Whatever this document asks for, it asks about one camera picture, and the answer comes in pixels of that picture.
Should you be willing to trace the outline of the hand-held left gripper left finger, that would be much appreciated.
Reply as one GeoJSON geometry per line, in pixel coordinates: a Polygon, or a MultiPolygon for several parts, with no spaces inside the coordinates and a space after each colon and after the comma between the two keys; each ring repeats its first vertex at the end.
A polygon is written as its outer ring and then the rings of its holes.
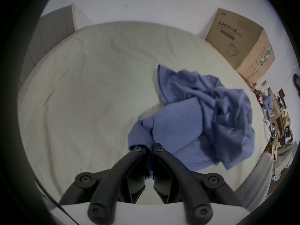
{"type": "Polygon", "coordinates": [[[59,205],[89,202],[88,218],[98,225],[115,220],[117,201],[136,203],[145,189],[146,147],[138,146],[122,157],[111,169],[75,177],[59,205]]]}

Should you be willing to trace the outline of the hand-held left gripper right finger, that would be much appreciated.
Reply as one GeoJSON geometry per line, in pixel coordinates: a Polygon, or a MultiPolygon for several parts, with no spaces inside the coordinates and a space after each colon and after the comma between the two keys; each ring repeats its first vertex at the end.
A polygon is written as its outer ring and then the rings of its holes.
{"type": "Polygon", "coordinates": [[[220,174],[191,171],[162,146],[153,148],[153,175],[154,189],[164,204],[183,202],[188,224],[210,222],[212,203],[242,207],[220,174]]]}

